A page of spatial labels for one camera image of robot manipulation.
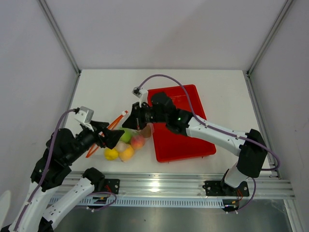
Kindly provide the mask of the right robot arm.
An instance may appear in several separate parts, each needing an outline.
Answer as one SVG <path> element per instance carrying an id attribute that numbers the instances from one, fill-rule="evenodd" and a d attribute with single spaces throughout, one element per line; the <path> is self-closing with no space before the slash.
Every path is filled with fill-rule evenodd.
<path id="1" fill-rule="evenodd" d="M 136 102 L 122 124 L 123 128 L 140 131 L 148 124 L 164 123 L 174 133 L 210 142 L 238 157 L 220 183 L 221 191 L 231 195 L 247 178 L 258 178 L 267 156 L 267 147 L 261 133 L 233 131 L 197 116 L 194 112 L 177 108 L 164 92 L 151 98 L 152 104 Z"/>

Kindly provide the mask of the clear zip top bag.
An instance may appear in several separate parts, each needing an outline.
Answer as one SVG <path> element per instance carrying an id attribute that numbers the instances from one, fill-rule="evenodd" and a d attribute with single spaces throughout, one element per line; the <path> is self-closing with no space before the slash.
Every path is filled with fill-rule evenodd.
<path id="1" fill-rule="evenodd" d="M 151 138 L 154 132 L 152 124 L 147 124 L 142 130 L 124 129 L 120 123 L 124 122 L 129 116 L 127 110 L 123 111 L 109 126 L 109 130 L 122 130 L 124 134 L 113 149 L 104 148 L 103 155 L 107 161 L 120 160 L 126 162 L 130 160 L 137 150 L 144 147 L 145 143 Z"/>

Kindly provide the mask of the beige garlic bulb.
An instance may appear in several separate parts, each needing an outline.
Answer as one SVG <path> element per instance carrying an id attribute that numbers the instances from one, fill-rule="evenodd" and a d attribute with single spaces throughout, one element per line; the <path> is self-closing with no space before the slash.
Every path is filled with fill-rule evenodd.
<path id="1" fill-rule="evenodd" d="M 124 152 L 124 151 L 127 149 L 127 146 L 128 146 L 128 144 L 126 144 L 125 142 L 119 141 L 119 142 L 117 143 L 117 145 L 115 146 L 115 149 L 116 149 L 119 153 L 121 153 L 121 152 Z"/>

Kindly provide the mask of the green apple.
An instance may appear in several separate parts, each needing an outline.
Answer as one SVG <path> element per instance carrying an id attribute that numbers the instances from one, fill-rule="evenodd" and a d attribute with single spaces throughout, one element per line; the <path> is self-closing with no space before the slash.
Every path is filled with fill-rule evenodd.
<path id="1" fill-rule="evenodd" d="M 127 129 L 123 129 L 123 131 L 124 131 L 124 133 L 121 136 L 120 140 L 125 142 L 125 143 L 129 143 L 131 138 L 132 138 L 132 133 Z"/>

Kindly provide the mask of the brown kiwi fruit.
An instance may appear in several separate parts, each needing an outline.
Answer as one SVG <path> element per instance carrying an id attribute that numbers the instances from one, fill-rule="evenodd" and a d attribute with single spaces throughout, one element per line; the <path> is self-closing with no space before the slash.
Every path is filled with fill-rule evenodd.
<path id="1" fill-rule="evenodd" d="M 150 126 L 146 126 L 140 131 L 140 134 L 143 138 L 148 139 L 152 136 L 152 129 Z"/>

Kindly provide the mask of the yellow bumpy gourd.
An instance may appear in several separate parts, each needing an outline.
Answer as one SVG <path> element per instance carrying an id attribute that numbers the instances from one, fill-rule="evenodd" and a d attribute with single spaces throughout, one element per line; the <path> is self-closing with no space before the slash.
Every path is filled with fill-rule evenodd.
<path id="1" fill-rule="evenodd" d="M 119 157 L 119 152 L 115 148 L 113 149 L 105 148 L 104 157 L 108 161 L 116 160 Z"/>

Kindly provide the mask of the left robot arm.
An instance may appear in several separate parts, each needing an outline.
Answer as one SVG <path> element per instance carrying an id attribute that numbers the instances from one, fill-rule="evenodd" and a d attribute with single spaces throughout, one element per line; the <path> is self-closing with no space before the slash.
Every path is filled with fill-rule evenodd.
<path id="1" fill-rule="evenodd" d="M 43 157 L 31 174 L 29 191 L 24 204 L 12 224 L 2 226 L 2 232 L 52 232 L 61 220 L 90 194 L 117 193 L 107 187 L 105 175 L 96 168 L 88 168 L 78 183 L 52 206 L 51 198 L 70 174 L 72 164 L 92 145 L 114 148 L 123 130 L 109 130 L 108 123 L 92 121 L 93 130 L 82 127 L 73 135 L 67 128 L 56 129 L 46 143 Z"/>

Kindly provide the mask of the pink peach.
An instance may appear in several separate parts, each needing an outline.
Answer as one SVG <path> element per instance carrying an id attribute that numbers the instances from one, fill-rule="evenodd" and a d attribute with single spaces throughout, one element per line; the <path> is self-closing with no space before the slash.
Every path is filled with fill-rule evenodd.
<path id="1" fill-rule="evenodd" d="M 131 138 L 130 144 L 133 149 L 141 149 L 145 144 L 145 138 L 141 135 L 135 135 Z"/>

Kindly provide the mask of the orange fruit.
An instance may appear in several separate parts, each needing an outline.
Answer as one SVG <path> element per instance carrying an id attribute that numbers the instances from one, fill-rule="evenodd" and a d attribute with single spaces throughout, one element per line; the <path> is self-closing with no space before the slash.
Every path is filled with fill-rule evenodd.
<path id="1" fill-rule="evenodd" d="M 124 151 L 119 153 L 119 159 L 122 162 L 126 162 L 130 160 L 135 154 L 135 150 L 132 148 L 131 145 L 129 145 Z"/>

